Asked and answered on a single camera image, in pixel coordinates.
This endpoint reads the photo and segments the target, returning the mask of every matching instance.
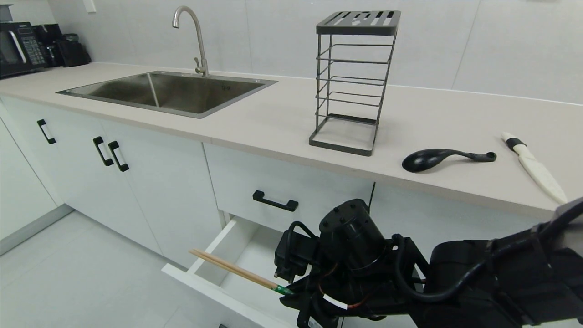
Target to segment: backsplash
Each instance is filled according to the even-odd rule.
[[[201,21],[211,71],[313,78],[315,25],[334,11],[402,11],[389,83],[583,103],[583,1],[49,0],[64,33],[97,62],[194,68],[188,15]]]
[[[54,24],[55,17],[47,0],[0,0],[9,7],[13,22],[30,22],[32,25]]]

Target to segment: green tape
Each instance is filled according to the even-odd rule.
[[[280,294],[282,294],[282,295],[293,295],[293,291],[285,288],[284,286],[278,285],[273,290],[276,291],[276,292],[278,292],[278,293],[280,293]]]

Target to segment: wooden chopsticks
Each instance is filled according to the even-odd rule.
[[[214,256],[213,254],[209,254],[203,250],[199,250],[199,249],[191,249],[188,251],[189,253],[196,255],[198,257],[200,257],[201,259],[210,262],[220,268],[223,268],[231,273],[234,273],[240,277],[243,277],[247,280],[250,280],[258,285],[261,285],[263,287],[269,288],[273,291],[276,291],[282,295],[293,295],[293,292],[283,286],[280,286],[278,284],[276,284],[273,281],[269,281],[263,277],[260,277],[256,274],[254,274],[253,272],[247,271],[239,266],[236,266],[233,263],[229,263],[223,259],[221,259],[220,257]]]

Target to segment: metal rack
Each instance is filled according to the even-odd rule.
[[[317,92],[316,92],[316,126],[314,132],[310,135],[309,143],[313,146],[333,149],[336,151],[353,153],[356,155],[371,156],[373,154],[374,143],[377,138],[377,131],[381,117],[381,108],[384,101],[385,90],[387,88],[387,79],[389,76],[389,69],[391,67],[391,60],[397,35],[397,27],[401,12],[399,11],[350,11],[350,12],[335,12],[320,22],[316,26],[316,33],[318,34],[318,57],[317,60]],[[322,51],[322,36],[329,36],[328,48]],[[392,42],[385,43],[334,43],[334,35],[346,36],[392,36]],[[390,52],[386,60],[358,60],[347,58],[333,58],[332,50],[335,47],[390,47]],[[364,76],[346,76],[332,74],[332,66],[336,63],[348,65],[379,65],[379,67],[386,68],[384,77],[364,77]],[[331,90],[333,83],[351,83],[356,89],[347,90]],[[370,86],[371,91],[375,90],[374,94],[366,94],[358,92],[363,86]],[[351,106],[364,106],[367,108],[374,107],[377,109],[375,118],[359,117],[354,115],[332,113],[331,102],[348,103]],[[318,133],[330,120],[348,121],[356,124],[365,124],[374,128],[372,143],[370,147],[356,148],[347,145],[333,144],[331,142],[316,140]]]

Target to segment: drawer handle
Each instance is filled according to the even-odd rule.
[[[97,148],[97,152],[99,153],[99,157],[101,157],[101,160],[103,161],[103,165],[105,165],[105,166],[113,165],[113,160],[111,158],[106,159],[103,156],[103,153],[101,152],[101,148],[99,148],[99,145],[101,145],[102,143],[103,143],[103,138],[101,136],[99,136],[97,138],[93,138],[93,144],[95,145],[95,148]]]
[[[112,141],[107,146],[109,146],[109,148],[111,150],[111,154],[113,155],[113,159],[115,159],[115,163],[117,164],[117,168],[119,168],[120,171],[122,171],[122,172],[129,170],[129,165],[127,163],[120,164],[120,160],[117,158],[117,155],[115,154],[115,150],[120,147],[120,145],[117,143],[117,141]]]
[[[264,197],[265,197],[265,193],[261,190],[256,190],[253,193],[253,200],[254,201],[258,201],[260,203],[275,206],[277,208],[281,208],[282,210],[294,212],[297,209],[297,206],[300,205],[300,203],[298,203],[297,201],[294,201],[294,200],[289,200],[287,202],[287,204],[283,205],[283,204],[279,204],[279,203],[271,201],[271,200],[267,200]]]
[[[51,145],[52,145],[52,144],[54,144],[54,143],[56,143],[56,142],[57,142],[57,140],[55,140],[55,138],[50,138],[50,139],[49,139],[49,138],[47,137],[47,133],[46,133],[46,132],[44,132],[43,125],[47,125],[47,122],[45,122],[44,120],[38,120],[38,121],[37,121],[37,124],[38,124],[38,127],[40,128],[40,131],[42,131],[42,132],[43,132],[44,138],[47,140],[47,142],[48,142],[49,144],[51,144]]]

